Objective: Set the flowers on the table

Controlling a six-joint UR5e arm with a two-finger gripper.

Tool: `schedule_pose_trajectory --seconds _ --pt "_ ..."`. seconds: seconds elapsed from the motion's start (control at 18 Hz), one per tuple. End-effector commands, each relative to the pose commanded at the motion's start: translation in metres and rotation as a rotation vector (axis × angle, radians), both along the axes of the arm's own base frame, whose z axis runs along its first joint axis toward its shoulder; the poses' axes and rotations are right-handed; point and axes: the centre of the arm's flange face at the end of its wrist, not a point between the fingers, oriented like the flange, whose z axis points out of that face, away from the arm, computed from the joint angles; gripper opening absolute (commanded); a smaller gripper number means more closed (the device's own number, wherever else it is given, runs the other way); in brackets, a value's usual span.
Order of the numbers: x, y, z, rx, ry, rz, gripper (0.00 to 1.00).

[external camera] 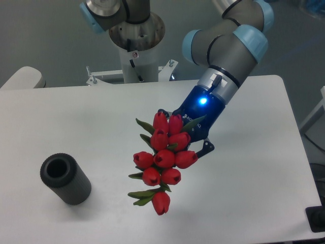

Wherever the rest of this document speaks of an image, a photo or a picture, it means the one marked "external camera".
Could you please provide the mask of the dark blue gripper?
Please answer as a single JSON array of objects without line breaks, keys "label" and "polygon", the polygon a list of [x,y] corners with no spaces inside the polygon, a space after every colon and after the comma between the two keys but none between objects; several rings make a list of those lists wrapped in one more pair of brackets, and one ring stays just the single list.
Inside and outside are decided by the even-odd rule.
[{"label": "dark blue gripper", "polygon": [[[159,109],[158,112],[163,113],[166,119],[169,119],[172,114],[180,114],[184,125],[196,118],[205,117],[194,129],[188,132],[191,137],[189,150],[194,151],[198,159],[200,159],[215,150],[214,144],[207,137],[210,128],[223,112],[224,108],[225,103],[221,99],[213,94],[209,94],[205,88],[196,85],[178,109],[173,112]],[[199,142],[202,143],[202,148],[195,151],[194,145]]]}]

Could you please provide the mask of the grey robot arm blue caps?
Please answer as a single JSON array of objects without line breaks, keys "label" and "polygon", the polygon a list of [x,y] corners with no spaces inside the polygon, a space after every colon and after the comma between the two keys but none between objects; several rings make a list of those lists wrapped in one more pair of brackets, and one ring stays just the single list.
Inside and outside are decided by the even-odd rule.
[{"label": "grey robot arm blue caps", "polygon": [[[268,49],[265,32],[274,22],[265,1],[216,1],[222,22],[192,30],[183,39],[183,56],[207,69],[184,102],[181,115],[192,142],[202,141],[202,157],[214,149],[209,130]],[[149,1],[83,1],[80,10],[95,33],[108,32],[119,50],[125,83],[160,81],[156,47],[165,35],[162,19]]]}]

